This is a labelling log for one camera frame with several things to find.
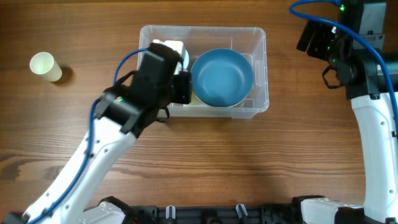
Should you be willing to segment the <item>light blue plastic bowl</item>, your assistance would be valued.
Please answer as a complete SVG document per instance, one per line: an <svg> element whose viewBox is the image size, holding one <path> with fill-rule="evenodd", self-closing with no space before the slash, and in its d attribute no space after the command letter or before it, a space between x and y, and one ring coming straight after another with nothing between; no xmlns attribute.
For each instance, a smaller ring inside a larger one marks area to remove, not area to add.
<svg viewBox="0 0 398 224"><path fill-rule="evenodd" d="M190 57L187 50L184 50L182 67L186 70L189 66Z"/></svg>

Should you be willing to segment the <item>pale green plastic cup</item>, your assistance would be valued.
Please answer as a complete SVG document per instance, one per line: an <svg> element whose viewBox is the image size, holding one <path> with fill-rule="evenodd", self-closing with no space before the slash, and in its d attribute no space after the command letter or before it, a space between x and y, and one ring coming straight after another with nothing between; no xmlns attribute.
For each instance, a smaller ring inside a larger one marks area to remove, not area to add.
<svg viewBox="0 0 398 224"><path fill-rule="evenodd" d="M29 67L34 74L50 82L57 82L62 77L62 69L48 52L35 54L30 60Z"/></svg>

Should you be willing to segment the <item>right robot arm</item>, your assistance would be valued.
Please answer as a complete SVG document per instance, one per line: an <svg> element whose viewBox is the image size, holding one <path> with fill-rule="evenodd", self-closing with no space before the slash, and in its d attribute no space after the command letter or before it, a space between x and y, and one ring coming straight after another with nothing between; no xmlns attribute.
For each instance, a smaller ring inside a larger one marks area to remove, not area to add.
<svg viewBox="0 0 398 224"><path fill-rule="evenodd" d="M385 53L385 1L333 0L338 21L305 15L297 49L328 62L358 122L366 192L362 205L298 199L304 223L397 222L397 54Z"/></svg>

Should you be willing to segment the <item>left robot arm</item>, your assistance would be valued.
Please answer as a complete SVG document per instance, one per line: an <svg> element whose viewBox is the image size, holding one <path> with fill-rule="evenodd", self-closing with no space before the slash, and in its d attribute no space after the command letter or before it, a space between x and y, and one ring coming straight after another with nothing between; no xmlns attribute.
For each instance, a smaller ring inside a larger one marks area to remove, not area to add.
<svg viewBox="0 0 398 224"><path fill-rule="evenodd" d="M91 106L88 132L45 193L4 223L134 223L132 208L108 197L88 202L113 164L171 103L188 104L192 78L181 41L154 41L142 50L137 70L116 76Z"/></svg>

